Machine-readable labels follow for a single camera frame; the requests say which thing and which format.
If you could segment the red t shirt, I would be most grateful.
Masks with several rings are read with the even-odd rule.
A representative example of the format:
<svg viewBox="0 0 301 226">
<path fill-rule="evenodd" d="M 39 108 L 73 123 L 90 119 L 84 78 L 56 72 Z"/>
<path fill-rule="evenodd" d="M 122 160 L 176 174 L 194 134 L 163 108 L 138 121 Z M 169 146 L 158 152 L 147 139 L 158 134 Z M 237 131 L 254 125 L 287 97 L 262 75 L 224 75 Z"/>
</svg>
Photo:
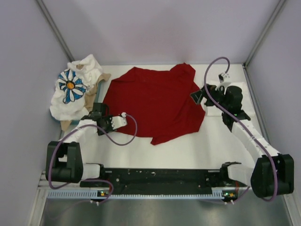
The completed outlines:
<svg viewBox="0 0 301 226">
<path fill-rule="evenodd" d="M 199 89 L 195 74 L 186 63 L 169 71 L 134 67 L 111 81 L 103 103 L 112 115 L 135 118 L 118 132 L 150 137 L 152 145 L 159 145 L 199 131 L 205 111 L 190 96 Z"/>
</svg>

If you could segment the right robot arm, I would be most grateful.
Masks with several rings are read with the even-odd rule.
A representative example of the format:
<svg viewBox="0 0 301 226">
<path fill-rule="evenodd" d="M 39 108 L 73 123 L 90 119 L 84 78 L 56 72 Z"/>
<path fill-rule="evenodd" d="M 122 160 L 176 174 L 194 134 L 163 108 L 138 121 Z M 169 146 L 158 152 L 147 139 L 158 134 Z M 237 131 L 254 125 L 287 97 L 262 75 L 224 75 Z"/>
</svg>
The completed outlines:
<svg viewBox="0 0 301 226">
<path fill-rule="evenodd" d="M 205 85 L 191 93 L 195 104 L 205 99 L 205 106 L 216 106 L 222 111 L 222 121 L 229 131 L 244 145 L 254 160 L 247 167 L 240 162 L 226 162 L 220 170 L 220 182 L 231 186 L 236 181 L 252 188 L 254 194 L 267 201 L 277 195 L 294 191 L 294 160 L 281 154 L 260 135 L 251 118 L 242 109 L 243 91 L 240 87 Z"/>
</svg>

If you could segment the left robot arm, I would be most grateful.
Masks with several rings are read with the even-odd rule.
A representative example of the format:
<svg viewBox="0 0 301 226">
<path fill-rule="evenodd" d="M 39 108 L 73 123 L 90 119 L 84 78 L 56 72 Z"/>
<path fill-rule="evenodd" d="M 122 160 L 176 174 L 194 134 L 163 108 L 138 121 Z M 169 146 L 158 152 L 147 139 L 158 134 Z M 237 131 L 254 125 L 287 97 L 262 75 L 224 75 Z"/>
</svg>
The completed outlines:
<svg viewBox="0 0 301 226">
<path fill-rule="evenodd" d="M 109 107 L 95 103 L 92 111 L 81 118 L 78 125 L 60 141 L 47 147 L 46 179 L 48 181 L 78 183 L 90 179 L 95 186 L 103 186 L 107 176 L 101 164 L 86 163 L 88 145 L 92 138 L 113 132 L 127 125 L 124 117 L 109 114 Z"/>
</svg>

